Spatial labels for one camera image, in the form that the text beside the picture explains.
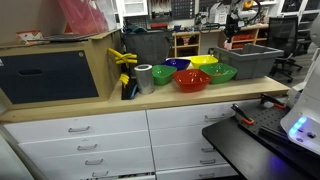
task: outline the green bowl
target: green bowl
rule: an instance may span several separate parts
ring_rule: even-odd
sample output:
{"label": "green bowl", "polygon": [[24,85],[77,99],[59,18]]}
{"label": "green bowl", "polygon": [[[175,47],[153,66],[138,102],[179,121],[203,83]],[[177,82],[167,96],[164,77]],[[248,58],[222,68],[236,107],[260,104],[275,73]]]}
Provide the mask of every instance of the green bowl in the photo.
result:
{"label": "green bowl", "polygon": [[155,85],[163,86],[168,84],[172,79],[172,74],[177,68],[172,66],[155,65],[152,66],[152,76]]}
{"label": "green bowl", "polygon": [[228,82],[238,72],[236,68],[223,63],[205,64],[201,65],[199,69],[211,76],[212,79],[210,84],[221,84]]}

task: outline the silver cylinder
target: silver cylinder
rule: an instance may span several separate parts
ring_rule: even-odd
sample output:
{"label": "silver cylinder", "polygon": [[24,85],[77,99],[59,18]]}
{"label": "silver cylinder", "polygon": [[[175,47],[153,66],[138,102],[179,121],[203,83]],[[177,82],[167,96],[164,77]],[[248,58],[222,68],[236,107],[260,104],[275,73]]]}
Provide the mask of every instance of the silver cylinder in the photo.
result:
{"label": "silver cylinder", "polygon": [[141,64],[134,68],[140,94],[151,94],[154,92],[152,66]]}

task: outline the yellow bowl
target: yellow bowl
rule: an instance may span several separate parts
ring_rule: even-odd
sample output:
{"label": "yellow bowl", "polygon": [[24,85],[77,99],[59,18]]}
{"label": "yellow bowl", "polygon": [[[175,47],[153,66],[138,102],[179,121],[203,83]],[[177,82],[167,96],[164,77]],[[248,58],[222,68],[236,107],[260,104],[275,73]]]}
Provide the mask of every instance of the yellow bowl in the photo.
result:
{"label": "yellow bowl", "polygon": [[190,57],[190,60],[195,69],[199,69],[199,66],[204,64],[213,64],[218,62],[218,59],[210,55],[192,56]]}

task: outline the cardboard box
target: cardboard box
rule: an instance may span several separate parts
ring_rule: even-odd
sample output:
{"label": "cardboard box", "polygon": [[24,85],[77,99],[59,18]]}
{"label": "cardboard box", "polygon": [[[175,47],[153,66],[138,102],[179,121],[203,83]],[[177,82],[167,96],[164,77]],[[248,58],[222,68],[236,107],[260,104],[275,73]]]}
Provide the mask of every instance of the cardboard box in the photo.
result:
{"label": "cardboard box", "polygon": [[120,31],[83,41],[0,45],[0,102],[8,109],[106,101],[120,76],[107,48],[120,51]]}

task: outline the drawer handle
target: drawer handle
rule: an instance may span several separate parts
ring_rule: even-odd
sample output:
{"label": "drawer handle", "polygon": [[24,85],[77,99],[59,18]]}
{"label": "drawer handle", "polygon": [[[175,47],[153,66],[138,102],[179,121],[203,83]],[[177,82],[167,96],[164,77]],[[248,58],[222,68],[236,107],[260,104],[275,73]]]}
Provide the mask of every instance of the drawer handle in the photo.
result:
{"label": "drawer handle", "polygon": [[214,173],[210,174],[199,174],[200,179],[209,179],[209,178],[214,178]]}
{"label": "drawer handle", "polygon": [[96,161],[88,161],[88,160],[86,160],[86,162],[85,162],[84,164],[85,164],[85,165],[99,165],[99,164],[102,163],[102,161],[103,161],[103,159],[101,159],[101,160],[96,160]]}
{"label": "drawer handle", "polygon": [[215,122],[215,121],[220,121],[221,119],[224,119],[226,117],[225,114],[221,114],[220,117],[214,117],[214,118],[209,118],[207,115],[204,116],[204,122]]}
{"label": "drawer handle", "polygon": [[78,151],[88,151],[93,150],[98,146],[98,144],[92,145],[92,146],[78,146]]}
{"label": "drawer handle", "polygon": [[89,129],[90,129],[90,126],[87,126],[87,127],[85,127],[85,128],[70,128],[70,129],[68,130],[68,132],[69,132],[69,133],[73,133],[73,132],[87,132],[87,131],[89,131]]}
{"label": "drawer handle", "polygon": [[211,160],[200,160],[200,163],[202,164],[202,165],[210,165],[210,164],[214,164],[214,163],[216,163],[216,159],[211,159]]}
{"label": "drawer handle", "polygon": [[215,152],[216,149],[214,149],[214,148],[201,148],[201,151],[203,153],[210,153],[210,152]]}
{"label": "drawer handle", "polygon": [[97,175],[98,173],[93,172],[92,173],[92,177],[104,177],[104,176],[108,176],[109,171],[107,171],[105,174],[102,175]]}

